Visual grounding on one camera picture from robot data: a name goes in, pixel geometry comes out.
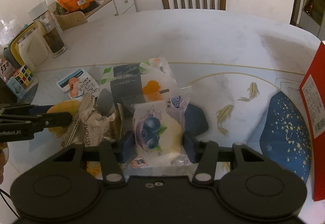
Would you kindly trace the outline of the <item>blueberry bread package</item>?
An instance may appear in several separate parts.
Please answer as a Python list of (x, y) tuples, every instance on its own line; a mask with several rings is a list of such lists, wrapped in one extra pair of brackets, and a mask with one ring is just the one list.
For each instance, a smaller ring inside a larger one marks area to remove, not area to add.
[(158, 100), (130, 104), (136, 148), (133, 168), (167, 167), (180, 157), (191, 93), (191, 87), (177, 88)]

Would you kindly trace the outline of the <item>blue white leaflet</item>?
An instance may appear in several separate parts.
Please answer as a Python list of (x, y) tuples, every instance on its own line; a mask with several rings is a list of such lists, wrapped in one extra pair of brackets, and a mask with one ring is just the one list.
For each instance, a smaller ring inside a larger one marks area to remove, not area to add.
[(78, 69), (57, 82), (60, 90), (73, 100), (81, 100), (84, 95), (98, 97), (100, 86), (85, 70)]

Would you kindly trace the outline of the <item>rubiks cube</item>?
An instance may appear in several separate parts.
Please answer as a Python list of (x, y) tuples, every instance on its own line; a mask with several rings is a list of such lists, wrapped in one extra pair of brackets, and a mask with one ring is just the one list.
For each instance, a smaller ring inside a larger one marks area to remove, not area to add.
[(30, 85), (33, 78), (33, 74), (27, 65), (20, 67), (13, 76), (24, 89)]

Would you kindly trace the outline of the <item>yellow round object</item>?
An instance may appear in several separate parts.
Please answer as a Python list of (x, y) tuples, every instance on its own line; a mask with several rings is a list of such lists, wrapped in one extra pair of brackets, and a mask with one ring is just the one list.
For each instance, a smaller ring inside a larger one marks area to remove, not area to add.
[(57, 138), (62, 137), (67, 132), (68, 126), (72, 122), (79, 107), (80, 101), (77, 100), (62, 101), (51, 106), (47, 110), (47, 114), (54, 114), (59, 126), (50, 127), (49, 131), (54, 133)]

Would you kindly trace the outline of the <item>orange print plastic bag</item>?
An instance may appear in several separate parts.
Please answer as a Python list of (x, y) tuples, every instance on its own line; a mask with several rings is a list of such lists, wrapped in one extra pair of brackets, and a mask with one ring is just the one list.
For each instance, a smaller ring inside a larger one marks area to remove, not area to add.
[(165, 94), (178, 89), (173, 72), (165, 58), (151, 58), (147, 62), (141, 62), (138, 69), (145, 102), (163, 100), (166, 98)]

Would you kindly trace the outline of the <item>crumpled brown paper wrapper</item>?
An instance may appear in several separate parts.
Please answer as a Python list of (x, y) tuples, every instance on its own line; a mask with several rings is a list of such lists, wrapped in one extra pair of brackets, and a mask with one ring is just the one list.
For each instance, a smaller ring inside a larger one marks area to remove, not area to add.
[(61, 149), (78, 142), (91, 147), (98, 146), (104, 140), (116, 142), (122, 138), (122, 105), (118, 103), (112, 112), (106, 112), (104, 105), (100, 105), (99, 110), (95, 107), (95, 97), (86, 94), (63, 136)]

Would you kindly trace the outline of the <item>red white cardboard box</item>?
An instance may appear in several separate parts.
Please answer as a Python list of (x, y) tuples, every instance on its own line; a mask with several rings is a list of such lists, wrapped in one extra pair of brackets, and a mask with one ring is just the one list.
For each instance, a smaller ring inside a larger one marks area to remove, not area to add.
[(313, 161), (314, 188), (313, 200), (321, 201), (325, 197), (325, 135), (324, 135), (324, 42), (321, 42), (309, 69), (307, 70), (299, 91), (303, 100), (310, 126)]

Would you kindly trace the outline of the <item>paper tissue pack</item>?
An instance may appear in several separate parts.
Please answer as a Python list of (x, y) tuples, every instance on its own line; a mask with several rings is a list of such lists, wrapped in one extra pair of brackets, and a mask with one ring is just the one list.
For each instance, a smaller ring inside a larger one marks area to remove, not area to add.
[(143, 94), (142, 75), (148, 73), (150, 64), (133, 63), (104, 69), (100, 80), (100, 91), (96, 100), (96, 109), (103, 116), (109, 116), (118, 104), (131, 104), (148, 101)]

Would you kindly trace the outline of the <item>white yellow kettle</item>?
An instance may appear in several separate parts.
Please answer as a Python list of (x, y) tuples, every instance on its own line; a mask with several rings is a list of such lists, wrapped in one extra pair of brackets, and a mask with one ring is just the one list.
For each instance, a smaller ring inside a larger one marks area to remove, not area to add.
[(10, 44), (10, 52), (21, 66), (35, 72), (49, 56), (49, 48), (43, 36), (46, 34), (39, 21), (23, 29)]

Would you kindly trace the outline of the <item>white plastic bag bundle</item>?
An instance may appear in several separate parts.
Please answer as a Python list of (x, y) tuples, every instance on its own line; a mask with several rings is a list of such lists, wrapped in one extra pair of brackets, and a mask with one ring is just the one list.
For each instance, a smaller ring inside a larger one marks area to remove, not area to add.
[(0, 43), (3, 48), (7, 47), (14, 38), (22, 31), (22, 26), (18, 19), (5, 22), (1, 19)]

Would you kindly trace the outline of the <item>white drawer cabinet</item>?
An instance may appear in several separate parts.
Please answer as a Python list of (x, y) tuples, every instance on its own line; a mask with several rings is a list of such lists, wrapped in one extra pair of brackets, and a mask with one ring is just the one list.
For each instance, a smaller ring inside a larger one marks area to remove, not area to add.
[(116, 17), (123, 14), (135, 13), (137, 8), (134, 0), (96, 0), (99, 6), (85, 16), (88, 22), (105, 17)]

